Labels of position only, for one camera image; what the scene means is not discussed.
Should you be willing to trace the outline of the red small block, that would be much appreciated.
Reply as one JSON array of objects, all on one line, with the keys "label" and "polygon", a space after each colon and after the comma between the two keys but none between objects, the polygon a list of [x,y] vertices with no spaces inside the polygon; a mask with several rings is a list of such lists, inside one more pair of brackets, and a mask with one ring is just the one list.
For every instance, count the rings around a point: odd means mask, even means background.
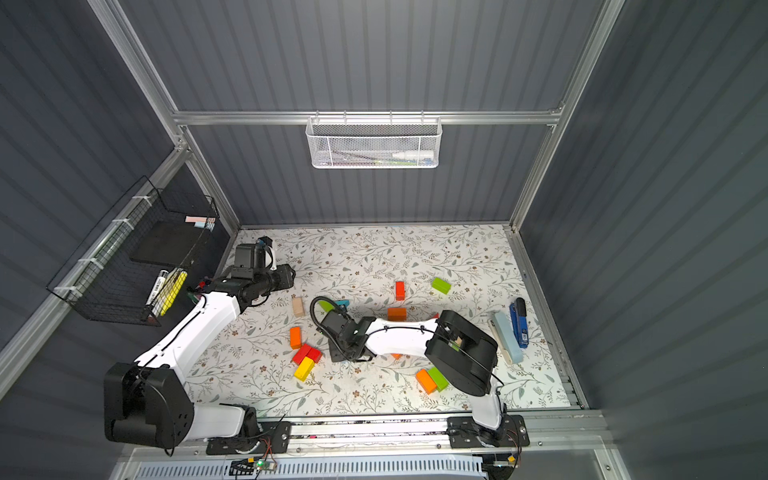
[{"label": "red small block", "polygon": [[311,347],[308,350],[307,357],[310,358],[315,364],[317,364],[322,358],[322,352],[314,347]]}]

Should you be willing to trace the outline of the red long block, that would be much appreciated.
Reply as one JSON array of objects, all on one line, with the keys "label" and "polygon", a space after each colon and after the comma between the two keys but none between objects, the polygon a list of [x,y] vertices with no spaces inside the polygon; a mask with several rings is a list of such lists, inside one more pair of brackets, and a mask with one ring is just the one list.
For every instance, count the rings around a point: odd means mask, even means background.
[{"label": "red long block", "polygon": [[310,354],[313,350],[313,347],[308,344],[303,344],[294,354],[292,361],[296,365],[300,365],[303,360],[307,357],[308,354]]}]

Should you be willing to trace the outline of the beige wooden block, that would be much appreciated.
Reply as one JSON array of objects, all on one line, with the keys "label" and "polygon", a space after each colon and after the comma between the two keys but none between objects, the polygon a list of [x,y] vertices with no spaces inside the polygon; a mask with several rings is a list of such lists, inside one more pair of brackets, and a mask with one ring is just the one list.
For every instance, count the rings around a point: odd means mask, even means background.
[{"label": "beige wooden block", "polygon": [[292,310],[296,318],[301,318],[306,315],[303,300],[301,297],[293,297],[291,301]]}]

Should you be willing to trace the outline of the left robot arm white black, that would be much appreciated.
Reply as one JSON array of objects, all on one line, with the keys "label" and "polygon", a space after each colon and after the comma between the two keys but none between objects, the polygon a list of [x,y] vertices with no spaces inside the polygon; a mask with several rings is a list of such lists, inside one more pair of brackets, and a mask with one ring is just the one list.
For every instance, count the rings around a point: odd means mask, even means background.
[{"label": "left robot arm white black", "polygon": [[254,408],[197,405],[186,380],[219,333],[271,293],[293,287],[296,272],[278,264],[267,236],[235,249],[229,273],[193,289],[193,309],[156,345],[131,363],[116,363],[104,378],[104,433],[116,443],[173,454],[185,441],[255,444],[262,437]]}]

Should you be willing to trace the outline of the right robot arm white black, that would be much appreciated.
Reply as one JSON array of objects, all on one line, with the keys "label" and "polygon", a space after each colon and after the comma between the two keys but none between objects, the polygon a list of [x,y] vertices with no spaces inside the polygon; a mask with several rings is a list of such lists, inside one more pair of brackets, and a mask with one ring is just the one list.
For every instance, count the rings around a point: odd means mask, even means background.
[{"label": "right robot arm white black", "polygon": [[398,322],[376,317],[354,320],[346,311],[334,309],[313,323],[331,352],[346,361],[360,363],[389,354],[427,359],[468,396],[478,430],[490,433],[502,427],[502,381],[494,372],[498,343],[460,314],[444,310],[436,318]]}]

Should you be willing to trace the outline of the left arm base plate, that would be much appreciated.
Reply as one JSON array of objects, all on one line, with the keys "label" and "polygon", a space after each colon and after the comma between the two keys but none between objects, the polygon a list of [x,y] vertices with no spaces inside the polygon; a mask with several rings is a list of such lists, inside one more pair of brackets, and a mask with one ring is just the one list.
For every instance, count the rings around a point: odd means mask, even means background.
[{"label": "left arm base plate", "polygon": [[207,455],[264,455],[267,451],[273,454],[286,453],[291,437],[292,424],[282,420],[279,422],[262,422],[254,435],[244,433],[236,437],[213,438],[208,441]]}]

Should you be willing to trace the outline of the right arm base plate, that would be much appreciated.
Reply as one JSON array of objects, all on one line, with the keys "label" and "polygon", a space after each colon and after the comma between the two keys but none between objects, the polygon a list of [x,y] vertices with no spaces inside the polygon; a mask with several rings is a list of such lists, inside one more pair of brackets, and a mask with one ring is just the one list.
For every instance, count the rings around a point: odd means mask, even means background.
[{"label": "right arm base plate", "polygon": [[528,430],[521,415],[504,414],[493,430],[479,426],[471,416],[447,419],[447,435],[453,449],[523,448],[530,445]]}]

